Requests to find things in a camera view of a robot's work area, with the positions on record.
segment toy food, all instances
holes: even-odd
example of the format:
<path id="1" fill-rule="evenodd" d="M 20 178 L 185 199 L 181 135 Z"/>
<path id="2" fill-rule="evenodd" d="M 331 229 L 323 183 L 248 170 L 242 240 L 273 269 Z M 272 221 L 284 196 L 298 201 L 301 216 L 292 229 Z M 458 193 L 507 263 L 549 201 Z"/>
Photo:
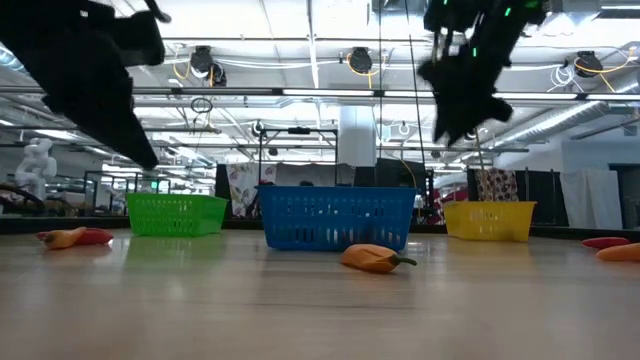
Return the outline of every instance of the toy food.
<path id="1" fill-rule="evenodd" d="M 42 240 L 48 232 L 39 232 L 36 236 Z M 103 245 L 113 239 L 113 235 L 103 229 L 87 228 L 74 245 Z"/>
<path id="2" fill-rule="evenodd" d="M 73 246 L 86 230 L 85 227 L 79 227 L 75 230 L 53 230 L 42 241 L 49 249 L 66 249 Z"/>
<path id="3" fill-rule="evenodd" d="M 391 250 L 378 245 L 351 245 L 342 254 L 340 262 L 343 265 L 376 273 L 391 272 L 401 263 L 417 265 L 414 260 L 400 257 Z"/>
<path id="4" fill-rule="evenodd" d="M 582 241 L 582 245 L 588 246 L 594 249 L 606 249 L 612 246 L 620 246 L 620 245 L 628 245 L 631 244 L 631 241 L 620 238 L 620 237 L 602 237 L 602 238 L 593 238 Z"/>
<path id="5" fill-rule="evenodd" d="M 596 256 L 605 261 L 640 261 L 640 243 L 606 248 Z"/>

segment wooden table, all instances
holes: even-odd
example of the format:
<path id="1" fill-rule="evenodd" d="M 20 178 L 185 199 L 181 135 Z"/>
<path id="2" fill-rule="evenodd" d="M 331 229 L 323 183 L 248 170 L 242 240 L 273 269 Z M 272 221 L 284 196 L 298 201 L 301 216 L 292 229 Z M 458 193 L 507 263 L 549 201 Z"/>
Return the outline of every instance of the wooden table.
<path id="1" fill-rule="evenodd" d="M 269 250 L 259 231 L 47 252 L 0 237 L 0 358 L 635 359 L 640 264 L 579 242 L 411 236 L 415 268 Z"/>

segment white humanoid robot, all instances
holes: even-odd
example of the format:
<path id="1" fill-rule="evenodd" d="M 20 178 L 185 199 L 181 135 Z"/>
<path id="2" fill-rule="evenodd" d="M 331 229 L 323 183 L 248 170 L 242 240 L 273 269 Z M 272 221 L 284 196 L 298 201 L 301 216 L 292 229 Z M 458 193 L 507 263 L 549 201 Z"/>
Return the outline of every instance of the white humanoid robot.
<path id="1" fill-rule="evenodd" d="M 56 176 L 58 164 L 49 157 L 49 149 L 53 142 L 49 139 L 33 138 L 24 147 L 24 159 L 16 169 L 15 181 L 20 188 L 25 188 L 40 200 L 45 198 L 47 179 Z"/>

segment blue plastic basket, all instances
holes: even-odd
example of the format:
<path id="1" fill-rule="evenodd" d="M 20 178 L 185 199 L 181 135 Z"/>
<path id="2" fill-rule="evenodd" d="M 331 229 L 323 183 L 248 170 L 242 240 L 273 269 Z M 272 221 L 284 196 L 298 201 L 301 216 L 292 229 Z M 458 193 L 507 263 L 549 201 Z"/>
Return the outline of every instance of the blue plastic basket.
<path id="1" fill-rule="evenodd" d="M 342 251 L 353 244 L 404 249 L 416 189 L 259 186 L 267 245 Z"/>

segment yellow plastic basket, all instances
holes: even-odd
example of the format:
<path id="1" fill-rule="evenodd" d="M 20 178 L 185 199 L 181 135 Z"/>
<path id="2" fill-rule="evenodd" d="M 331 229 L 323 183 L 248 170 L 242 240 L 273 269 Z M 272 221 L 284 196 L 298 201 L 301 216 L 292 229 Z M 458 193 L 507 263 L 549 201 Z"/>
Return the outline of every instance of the yellow plastic basket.
<path id="1" fill-rule="evenodd" d="M 447 233 L 465 240 L 529 241 L 533 201 L 462 201 L 444 208 Z"/>

